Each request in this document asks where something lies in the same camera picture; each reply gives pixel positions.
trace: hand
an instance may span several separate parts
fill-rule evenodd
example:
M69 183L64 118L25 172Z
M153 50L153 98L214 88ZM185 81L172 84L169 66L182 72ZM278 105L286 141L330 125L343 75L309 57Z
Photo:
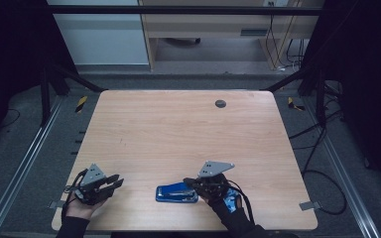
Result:
M203 201L205 201L206 204L209 205L209 199L208 199L208 198L201 197L201 199L202 199ZM237 208L242 207L242 199L241 199L240 196L237 196L237 198L236 198L236 207L237 207Z
M78 217L90 220L92 213L106 202L103 200L95 205L87 205L81 203L74 196L70 198L69 205L67 206L66 216Z

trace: table top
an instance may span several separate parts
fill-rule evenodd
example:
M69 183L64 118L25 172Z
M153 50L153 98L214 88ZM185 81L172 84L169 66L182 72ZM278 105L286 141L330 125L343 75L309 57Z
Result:
M217 107L217 100L225 107ZM224 230L202 199L155 199L158 185L196 178L205 161L235 165L224 174L249 197L255 222L265 229L318 226L312 210L300 209L310 199L268 91L104 91L66 184L93 163L108 177L125 178L88 230ZM61 227L60 209L52 226Z

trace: gloved hand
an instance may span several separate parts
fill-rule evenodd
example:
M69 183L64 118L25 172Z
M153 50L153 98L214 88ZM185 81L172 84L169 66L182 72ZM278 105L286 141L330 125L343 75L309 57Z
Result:
M242 207L241 195L236 190L230 188L223 199L204 200L217 214L232 237L241 237L255 229L255 224L247 219Z

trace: floor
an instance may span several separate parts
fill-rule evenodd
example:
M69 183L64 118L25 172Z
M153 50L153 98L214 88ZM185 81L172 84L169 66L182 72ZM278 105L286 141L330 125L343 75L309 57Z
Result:
M299 54L295 41L289 56ZM272 70L257 40L192 39L160 41L153 70L129 68L121 73L85 70L82 75L110 89L247 89L266 88L298 69L297 57L283 59L285 70ZM20 93L10 102L7 118L0 130L0 237L55 237L50 223L54 212L47 209L51 199L59 199L61 190L80 148L98 93L69 80L71 92L66 97L52 94L59 113L49 131L41 131L40 88ZM315 124L315 101L300 97L295 81L274 94L288 135L295 135ZM78 98L88 99L80 114L73 113ZM296 106L289 107L288 98ZM327 113L339 110L337 99L328 98ZM313 155L310 169L326 173L348 194L348 207L339 215L317 210L319 227L314 231L296 232L301 237L381 237L381 175L364 167L362 154L350 135L343 117L332 117L326 137ZM29 151L37 135L43 136L39 151ZM314 129L291 143L302 169L318 139ZM32 156L28 161L26 153ZM27 168L20 172L20 165ZM329 179L318 174L306 175L305 183L313 201L323 209L337 211L343 205L342 193ZM124 237L148 234L124 233ZM89 237L108 237L107 232L89 232Z

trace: silver metal plate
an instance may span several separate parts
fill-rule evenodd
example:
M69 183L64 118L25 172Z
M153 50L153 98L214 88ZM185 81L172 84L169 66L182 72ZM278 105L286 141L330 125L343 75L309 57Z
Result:
M92 164L88 171L86 172L81 185L87 185L100 179L105 179L106 175L104 172L96 165Z
M233 168L234 164L232 163L207 161L203 165L202 169L200 169L197 176L199 178L210 178Z
M321 205L318 201L307 201L299 204L301 210L319 209Z

